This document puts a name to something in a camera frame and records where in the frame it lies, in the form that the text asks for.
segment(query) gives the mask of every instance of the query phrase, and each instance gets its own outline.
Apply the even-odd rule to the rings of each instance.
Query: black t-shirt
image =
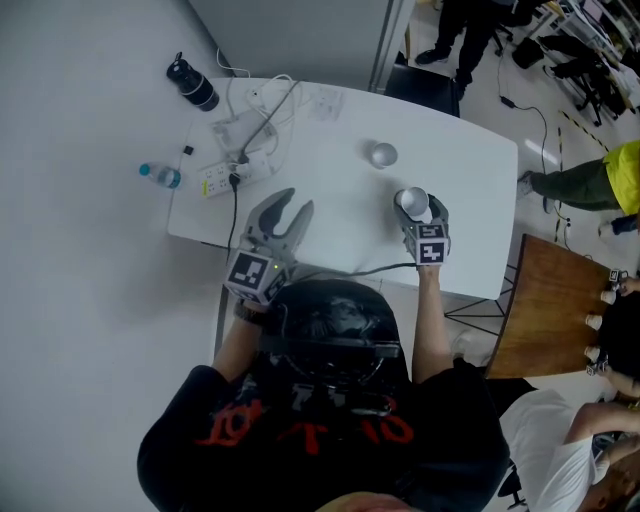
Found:
[[[387,398],[386,416],[302,413],[279,407],[252,372],[228,383],[198,366],[142,442],[140,483],[162,512],[313,511],[357,491],[482,510],[509,451],[476,369],[456,362]]]

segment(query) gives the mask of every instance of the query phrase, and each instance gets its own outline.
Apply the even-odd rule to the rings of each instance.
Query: watch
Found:
[[[233,314],[244,320],[249,322],[250,324],[258,325],[260,327],[264,327],[264,324],[267,320],[266,313],[260,313],[259,311],[254,311],[253,309],[249,309],[244,305],[244,299],[236,302],[235,307],[233,308]]]

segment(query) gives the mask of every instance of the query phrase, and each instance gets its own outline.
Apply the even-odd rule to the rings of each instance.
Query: black bottle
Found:
[[[180,94],[204,112],[213,110],[220,101],[211,82],[182,58],[182,52],[176,55],[167,69],[167,78],[178,86]]]

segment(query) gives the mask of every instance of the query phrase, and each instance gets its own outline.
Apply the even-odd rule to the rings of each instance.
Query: white table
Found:
[[[236,113],[247,109],[245,92],[263,82],[234,79],[230,98]],[[224,104],[228,79],[212,83],[221,103],[212,112],[195,116],[187,137],[195,151],[182,159],[185,186],[174,194],[168,231],[225,247],[233,195],[202,198],[195,177],[197,169],[225,159],[207,124],[229,117]],[[271,92],[273,103],[287,88],[285,81],[270,85],[265,96]],[[276,191],[295,187],[283,214],[283,228],[306,201],[315,203],[313,220],[296,253],[300,262],[346,272],[409,262],[392,200],[397,190],[419,186],[437,196],[450,214],[452,248],[442,270],[442,289],[497,298],[513,227],[516,144],[466,121],[393,98],[310,83],[298,88],[306,105],[298,109],[293,130],[281,128],[279,147],[270,157],[277,167],[293,133],[286,161],[275,176],[238,191],[232,245],[237,245],[254,206]],[[314,118],[313,98],[321,88],[344,93],[344,106],[335,121]],[[276,122],[278,116],[289,115],[289,100],[285,105]],[[393,144],[398,162],[386,170],[375,169],[363,154],[370,141]],[[377,277],[411,286],[418,283],[410,268]]]

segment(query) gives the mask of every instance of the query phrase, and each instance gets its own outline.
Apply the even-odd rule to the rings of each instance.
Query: metal cup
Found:
[[[607,304],[613,304],[616,301],[616,292],[602,292],[600,294],[600,300]]]
[[[391,144],[381,142],[371,148],[371,163],[378,169],[384,169],[398,161],[398,151]]]
[[[398,191],[398,204],[409,217],[420,217],[429,208],[429,196],[420,187],[411,187]]]
[[[587,315],[584,323],[591,327],[594,331],[598,331],[602,327],[602,317],[600,315]]]

